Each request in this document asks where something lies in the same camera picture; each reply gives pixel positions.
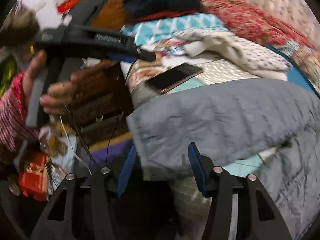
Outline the person's left hand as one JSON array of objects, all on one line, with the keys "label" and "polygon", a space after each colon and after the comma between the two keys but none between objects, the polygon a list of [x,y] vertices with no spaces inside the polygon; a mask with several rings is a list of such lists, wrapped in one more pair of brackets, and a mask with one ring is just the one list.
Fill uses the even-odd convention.
[{"label": "person's left hand", "polygon": [[[47,56],[44,51],[38,52],[24,72],[22,88],[25,106],[29,106],[34,80],[45,67],[46,59]],[[72,96],[76,94],[78,83],[85,74],[86,71],[81,69],[73,72],[68,80],[51,84],[47,93],[40,97],[40,105],[43,107],[44,112],[49,115],[67,114],[66,107],[72,103]]]}]

